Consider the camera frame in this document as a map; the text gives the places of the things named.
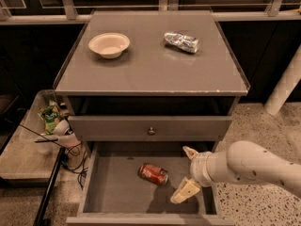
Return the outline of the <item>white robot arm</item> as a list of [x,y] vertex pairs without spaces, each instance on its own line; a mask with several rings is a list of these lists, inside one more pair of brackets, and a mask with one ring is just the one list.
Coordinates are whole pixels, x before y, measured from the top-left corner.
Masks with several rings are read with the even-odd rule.
[[301,197],[301,165],[287,161],[250,141],[237,141],[222,152],[198,151],[183,146],[191,160],[191,179],[184,177],[170,198],[172,203],[186,201],[202,187],[214,183],[250,185],[270,183]]

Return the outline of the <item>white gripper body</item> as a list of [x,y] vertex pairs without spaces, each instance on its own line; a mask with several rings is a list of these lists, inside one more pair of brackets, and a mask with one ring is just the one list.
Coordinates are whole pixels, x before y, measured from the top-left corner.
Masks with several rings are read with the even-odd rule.
[[225,152],[197,153],[191,159],[190,174],[203,187],[229,182],[232,179]]

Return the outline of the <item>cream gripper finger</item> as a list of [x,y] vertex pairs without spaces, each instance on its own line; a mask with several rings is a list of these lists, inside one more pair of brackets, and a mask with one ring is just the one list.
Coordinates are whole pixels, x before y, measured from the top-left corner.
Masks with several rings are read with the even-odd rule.
[[200,192],[201,186],[198,182],[193,179],[184,177],[170,198],[172,203],[178,204],[186,201]]
[[182,149],[184,150],[184,152],[190,160],[193,160],[198,155],[198,151],[188,146],[183,146]]

